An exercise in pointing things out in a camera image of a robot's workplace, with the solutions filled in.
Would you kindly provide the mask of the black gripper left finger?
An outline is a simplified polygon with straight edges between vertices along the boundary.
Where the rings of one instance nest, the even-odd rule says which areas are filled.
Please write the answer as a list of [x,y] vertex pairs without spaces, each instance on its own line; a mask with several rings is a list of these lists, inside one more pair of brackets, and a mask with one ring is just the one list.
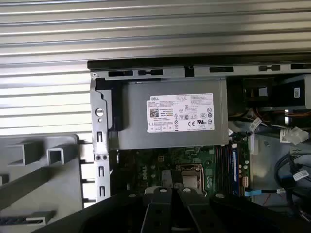
[[126,191],[37,230],[39,233],[169,233],[172,190]]

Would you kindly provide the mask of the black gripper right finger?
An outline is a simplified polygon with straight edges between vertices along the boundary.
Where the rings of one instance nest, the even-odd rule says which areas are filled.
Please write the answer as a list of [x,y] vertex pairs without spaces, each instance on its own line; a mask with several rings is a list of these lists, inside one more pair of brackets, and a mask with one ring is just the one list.
[[311,225],[241,197],[206,198],[195,189],[178,190],[198,233],[309,233]]

